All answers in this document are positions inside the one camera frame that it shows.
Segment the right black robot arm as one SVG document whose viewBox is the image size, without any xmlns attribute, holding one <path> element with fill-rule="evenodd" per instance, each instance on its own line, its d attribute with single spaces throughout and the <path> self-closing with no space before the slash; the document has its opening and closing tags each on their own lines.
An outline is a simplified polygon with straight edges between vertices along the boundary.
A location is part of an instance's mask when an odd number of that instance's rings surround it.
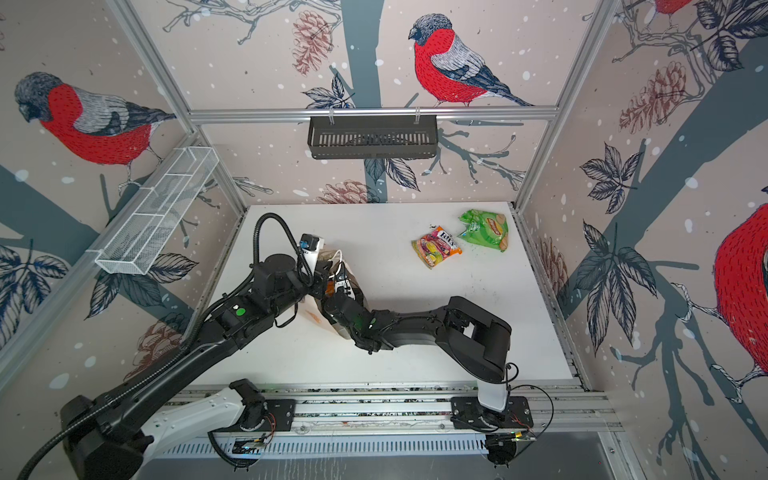
<svg viewBox="0 0 768 480">
<path fill-rule="evenodd" d="M 321 301 L 320 311 L 370 354 L 413 345 L 440 348 L 479 381 L 481 407 L 496 413 L 506 410 L 512 328 L 472 301 L 453 296 L 433 310 L 399 313 L 369 310 L 345 293 L 334 293 Z"/>
</svg>

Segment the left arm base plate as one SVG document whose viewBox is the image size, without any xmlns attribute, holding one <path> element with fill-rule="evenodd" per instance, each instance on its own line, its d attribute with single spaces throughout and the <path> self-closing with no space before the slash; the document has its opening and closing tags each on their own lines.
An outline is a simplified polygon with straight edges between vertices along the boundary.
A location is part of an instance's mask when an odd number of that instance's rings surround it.
<svg viewBox="0 0 768 480">
<path fill-rule="evenodd" d="M 216 433 L 250 434 L 289 432 L 292 429 L 297 402 L 293 399 L 267 399 L 257 406 L 247 406 L 235 423 L 215 430 Z"/>
</svg>

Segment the Fox's fruits candy packet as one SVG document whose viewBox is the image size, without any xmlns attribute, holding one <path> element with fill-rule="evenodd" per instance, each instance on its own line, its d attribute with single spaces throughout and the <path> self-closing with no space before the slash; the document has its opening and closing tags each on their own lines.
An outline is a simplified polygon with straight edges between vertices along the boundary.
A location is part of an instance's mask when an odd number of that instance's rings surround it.
<svg viewBox="0 0 768 480">
<path fill-rule="evenodd" d="M 442 226 L 437 226 L 431 232 L 413 240 L 411 246 L 429 269 L 433 269 L 451 256 L 463 253 L 453 236 Z"/>
</svg>

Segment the green snack packet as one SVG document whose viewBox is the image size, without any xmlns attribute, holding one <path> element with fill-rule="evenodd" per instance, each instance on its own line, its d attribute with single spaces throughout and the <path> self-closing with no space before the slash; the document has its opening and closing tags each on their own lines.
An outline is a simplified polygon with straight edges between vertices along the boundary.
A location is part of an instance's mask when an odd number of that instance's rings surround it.
<svg viewBox="0 0 768 480">
<path fill-rule="evenodd" d="M 509 226 L 504 214 L 470 209 L 459 216 L 465 230 L 459 237 L 471 244 L 505 252 L 509 245 Z"/>
</svg>

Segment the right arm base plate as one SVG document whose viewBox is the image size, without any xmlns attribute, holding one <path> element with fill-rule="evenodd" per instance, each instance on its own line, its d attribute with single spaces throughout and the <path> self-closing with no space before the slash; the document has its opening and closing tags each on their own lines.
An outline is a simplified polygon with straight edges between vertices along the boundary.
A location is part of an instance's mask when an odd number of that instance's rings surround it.
<svg viewBox="0 0 768 480">
<path fill-rule="evenodd" d="M 530 430 L 534 425 L 528 399 L 523 396 L 509 396 L 502 411 L 482 406 L 476 397 L 453 397 L 450 413 L 455 429 L 480 433 L 493 433 L 499 429 Z"/>
</svg>

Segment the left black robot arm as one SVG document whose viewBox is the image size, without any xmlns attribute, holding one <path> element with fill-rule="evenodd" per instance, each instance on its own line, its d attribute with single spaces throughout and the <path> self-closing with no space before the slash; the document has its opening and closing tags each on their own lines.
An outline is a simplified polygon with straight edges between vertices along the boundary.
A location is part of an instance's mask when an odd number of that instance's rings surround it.
<svg viewBox="0 0 768 480">
<path fill-rule="evenodd" d="M 331 263 L 318 261 L 309 285 L 293 257 L 273 254 L 254 265 L 231 293 L 214 302 L 186 340 L 150 367 L 95 399 L 79 395 L 60 412 L 62 446 L 80 479 L 129 479 L 158 435 L 143 425 L 210 368 L 272 328 L 306 296 L 326 290 Z"/>
</svg>

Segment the printed paper bag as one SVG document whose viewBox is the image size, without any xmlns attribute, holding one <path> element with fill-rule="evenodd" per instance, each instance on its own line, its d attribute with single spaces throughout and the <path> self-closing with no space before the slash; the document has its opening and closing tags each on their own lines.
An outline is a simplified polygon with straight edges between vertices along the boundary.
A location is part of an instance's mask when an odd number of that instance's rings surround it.
<svg viewBox="0 0 768 480">
<path fill-rule="evenodd" d="M 345 294 L 354 299 L 363 307 L 368 307 L 367 299 L 354 276 L 349 269 L 348 263 L 343 259 L 341 250 L 322 248 L 317 255 L 315 272 L 320 271 L 321 263 L 330 263 L 330 273 L 325 281 L 323 296 L 320 300 L 307 296 L 300 303 L 298 308 L 298 318 L 301 321 L 307 321 L 310 325 L 322 328 L 328 332 L 334 332 L 341 338 L 350 340 L 351 336 L 348 329 L 336 320 L 329 320 L 322 314 L 322 304 L 330 299 L 335 293 L 344 291 Z"/>
</svg>

